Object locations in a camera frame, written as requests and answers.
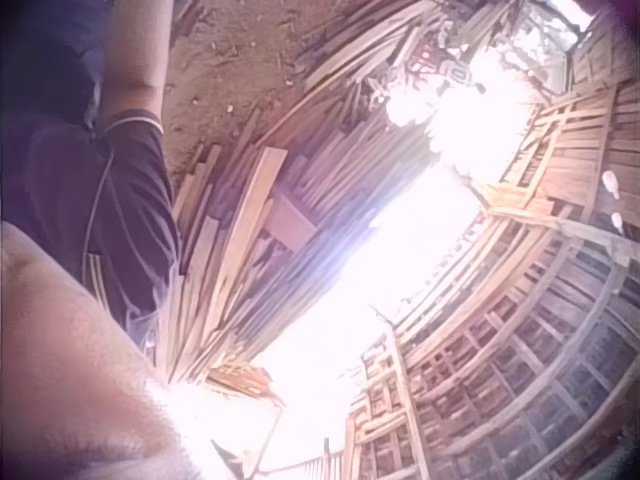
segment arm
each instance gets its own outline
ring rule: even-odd
[[[173,0],[116,0],[100,115],[140,108],[160,118]]]

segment dirt ground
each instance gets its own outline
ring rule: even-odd
[[[174,185],[198,143],[232,141],[255,102],[264,112],[262,130],[293,105],[302,95],[303,79],[292,63],[305,48],[305,34],[347,3],[195,1],[191,21],[174,34],[167,78],[163,121]]]

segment person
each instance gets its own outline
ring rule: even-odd
[[[173,0],[49,0],[3,32],[2,219],[142,348],[179,239],[162,152]]]
[[[0,478],[232,480],[94,298],[2,223]]]

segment sandy soil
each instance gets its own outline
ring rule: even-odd
[[[255,102],[264,112],[262,130],[292,106],[302,94],[292,62],[305,48],[305,33],[347,3],[197,1],[195,21],[185,22],[187,28],[176,36],[167,79],[163,121],[174,185],[197,144],[232,140]]]

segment shirt sleeve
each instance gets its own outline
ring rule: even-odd
[[[178,264],[179,240],[162,127],[149,112],[122,112],[103,127],[107,173],[86,262],[94,294],[141,345],[165,304]]]

